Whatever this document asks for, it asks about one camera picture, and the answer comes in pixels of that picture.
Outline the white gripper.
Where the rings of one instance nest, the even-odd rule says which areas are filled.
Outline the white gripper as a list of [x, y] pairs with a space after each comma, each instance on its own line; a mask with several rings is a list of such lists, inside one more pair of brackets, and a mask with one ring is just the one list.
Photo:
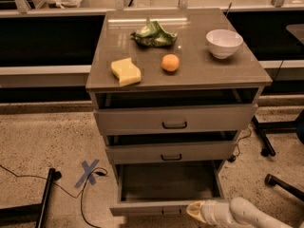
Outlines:
[[228, 226], [233, 221], [228, 201], [195, 201], [187, 206], [186, 213], [193, 219], [210, 225]]

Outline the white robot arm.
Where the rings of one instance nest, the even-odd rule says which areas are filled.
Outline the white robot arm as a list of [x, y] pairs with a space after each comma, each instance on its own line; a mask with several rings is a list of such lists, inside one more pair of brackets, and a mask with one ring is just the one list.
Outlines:
[[195, 201], [187, 206], [186, 212], [202, 223], [224, 228], [293, 228], [260, 211], [244, 198]]

